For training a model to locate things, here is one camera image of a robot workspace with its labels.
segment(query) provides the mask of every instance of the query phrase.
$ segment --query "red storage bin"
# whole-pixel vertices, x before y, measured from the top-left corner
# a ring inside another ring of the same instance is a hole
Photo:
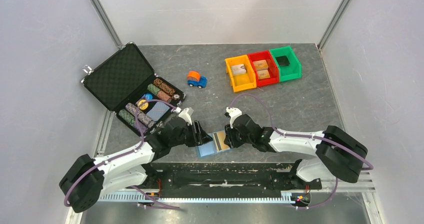
[[[277,65],[274,62],[273,57],[271,56],[270,52],[268,50],[261,51],[257,53],[250,53],[248,54],[250,65],[252,66],[254,70],[254,74],[256,77],[256,86],[262,87],[270,84],[275,84],[280,82],[280,71],[277,67]],[[270,75],[270,78],[266,79],[258,79],[258,74],[256,73],[255,66],[253,65],[254,61],[259,60],[266,60],[266,63],[268,64],[268,72]]]

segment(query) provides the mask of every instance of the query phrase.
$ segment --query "gray floor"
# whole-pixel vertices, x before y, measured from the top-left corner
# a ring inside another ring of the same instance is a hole
[[[213,44],[140,46],[156,73],[187,94],[182,107],[194,109],[207,132],[224,129],[229,119],[225,108],[240,93],[233,93],[225,72],[224,59],[289,44]],[[341,125],[327,74],[315,44],[290,44],[302,64],[302,78],[245,91],[265,101],[277,127],[290,131],[318,131],[327,125]],[[208,79],[205,89],[187,85],[187,73],[199,72]],[[235,104],[261,126],[269,126],[265,110],[250,97]],[[118,119],[114,119],[106,146],[111,154],[140,139]],[[157,162],[294,162],[304,157],[294,153],[261,153],[250,145],[199,159],[194,148],[178,146]]]
[[[328,194],[312,194],[312,204]],[[361,194],[337,194],[325,206],[296,211],[280,204],[174,204],[182,210],[144,210],[134,203],[96,203],[83,224],[369,224]]]

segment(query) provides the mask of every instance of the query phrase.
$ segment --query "white wall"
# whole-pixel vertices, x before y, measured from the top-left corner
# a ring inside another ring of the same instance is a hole
[[[0,223],[61,224],[59,181],[105,108],[80,83],[116,51],[89,0],[0,0]]]
[[[341,0],[100,0],[122,42],[318,43]]]
[[[352,0],[323,50],[390,224],[424,219],[423,10],[423,0]]]

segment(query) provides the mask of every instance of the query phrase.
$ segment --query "yellow storage bin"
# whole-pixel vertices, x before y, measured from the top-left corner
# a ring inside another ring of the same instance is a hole
[[[253,70],[252,65],[250,64],[250,61],[247,55],[226,58],[225,63],[226,63],[225,70],[229,75],[230,85],[234,93],[256,88],[255,71]],[[231,66],[238,65],[238,64],[244,64],[244,66],[246,67],[246,73],[233,76],[231,72]]]

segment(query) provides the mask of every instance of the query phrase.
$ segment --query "storage bin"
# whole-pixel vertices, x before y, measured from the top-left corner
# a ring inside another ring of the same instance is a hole
[[[280,82],[302,77],[302,65],[300,64],[298,58],[295,55],[295,52],[293,52],[293,49],[290,46],[270,49],[269,52],[280,70]],[[279,63],[279,58],[284,56],[286,56],[289,61],[288,66],[285,66],[285,64],[283,64],[281,61]]]
[[[230,85],[234,93],[256,88],[255,72],[250,64],[250,61],[247,55],[226,58],[225,63],[226,63],[225,70],[229,75]],[[237,64],[244,64],[244,66],[246,67],[246,73],[233,76],[231,72],[231,66],[234,66]]]
[[[257,53],[250,53],[248,54],[249,61],[251,63],[251,66],[254,70],[255,78],[256,78],[256,85],[257,87],[262,87],[270,84],[275,84],[280,81],[280,71],[277,65],[274,62],[273,57],[271,56],[269,51],[261,51]],[[266,60],[266,63],[268,64],[268,72],[270,75],[270,78],[266,79],[258,79],[258,74],[255,69],[255,66],[253,62],[259,61],[259,60]]]

